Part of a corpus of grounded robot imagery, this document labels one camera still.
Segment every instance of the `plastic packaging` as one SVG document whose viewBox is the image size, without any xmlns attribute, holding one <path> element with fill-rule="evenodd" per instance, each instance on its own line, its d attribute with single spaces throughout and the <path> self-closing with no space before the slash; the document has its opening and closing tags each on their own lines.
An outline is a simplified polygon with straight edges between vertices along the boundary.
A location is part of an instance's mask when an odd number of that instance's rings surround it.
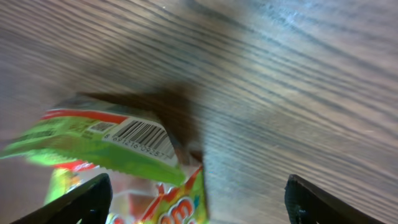
<svg viewBox="0 0 398 224">
<path fill-rule="evenodd" d="M 105 172 L 113 189 L 108 223 L 207 222 L 201 164 L 150 112 L 78 95 L 0 153 L 18 155 L 56 168 L 46 203 Z"/>
</svg>

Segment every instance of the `barcode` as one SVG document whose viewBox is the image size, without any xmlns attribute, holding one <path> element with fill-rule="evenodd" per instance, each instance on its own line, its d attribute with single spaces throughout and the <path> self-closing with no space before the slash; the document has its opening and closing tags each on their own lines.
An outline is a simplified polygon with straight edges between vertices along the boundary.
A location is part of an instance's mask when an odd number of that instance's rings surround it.
<svg viewBox="0 0 398 224">
<path fill-rule="evenodd" d="M 113 141 L 134 148 L 136 146 L 132 142 L 138 143 L 141 146 L 147 147 L 147 149 L 141 148 L 142 151 L 147 151 L 156 157 L 163 155 L 172 158 L 174 156 L 174 148 L 166 130 L 143 121 L 131 121 L 128 125 L 125 125 L 125 127 L 109 137 L 112 137 Z"/>
<path fill-rule="evenodd" d="M 100 122 L 98 124 L 94 124 L 88 129 L 90 131 L 98 132 L 98 133 L 104 133 L 107 131 L 109 128 L 112 128 L 115 125 L 115 123 L 110 123 L 110 122 Z"/>
</svg>

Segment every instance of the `green candy package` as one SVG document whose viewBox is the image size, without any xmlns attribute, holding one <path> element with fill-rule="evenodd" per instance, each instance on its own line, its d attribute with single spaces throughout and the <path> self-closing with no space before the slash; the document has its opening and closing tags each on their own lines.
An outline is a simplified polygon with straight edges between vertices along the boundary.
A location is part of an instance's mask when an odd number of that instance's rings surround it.
<svg viewBox="0 0 398 224">
<path fill-rule="evenodd" d="M 11 156 L 55 167 L 46 203 L 105 172 L 108 223 L 207 223 L 201 164 L 151 112 L 77 95 L 0 152 Z"/>
</svg>

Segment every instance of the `white label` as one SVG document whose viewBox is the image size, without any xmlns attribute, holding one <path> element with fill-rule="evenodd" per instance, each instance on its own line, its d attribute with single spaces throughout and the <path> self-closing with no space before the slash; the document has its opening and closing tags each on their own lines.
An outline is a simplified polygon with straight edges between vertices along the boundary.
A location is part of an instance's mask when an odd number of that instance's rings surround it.
<svg viewBox="0 0 398 224">
<path fill-rule="evenodd" d="M 110 122 L 99 122 L 96 123 L 92 126 L 90 126 L 87 130 L 91 131 L 91 132 L 95 132 L 95 133 L 105 133 L 107 130 L 109 130 L 110 128 L 112 128 L 113 126 L 115 126 L 116 123 L 110 123 Z"/>
<path fill-rule="evenodd" d="M 140 118 L 128 118 L 103 137 L 134 152 L 176 166 L 178 159 L 166 130 L 159 123 Z"/>
</svg>

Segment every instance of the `snack wrapper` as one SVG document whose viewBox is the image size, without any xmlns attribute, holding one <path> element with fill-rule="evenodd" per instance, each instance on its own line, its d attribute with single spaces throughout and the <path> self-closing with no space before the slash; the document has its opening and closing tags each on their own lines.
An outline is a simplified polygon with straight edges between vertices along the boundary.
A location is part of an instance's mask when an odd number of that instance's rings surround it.
<svg viewBox="0 0 398 224">
<path fill-rule="evenodd" d="M 18 155 L 56 168 L 45 203 L 107 173 L 107 223 L 207 223 L 201 164 L 150 112 L 78 95 L 0 153 Z"/>
</svg>

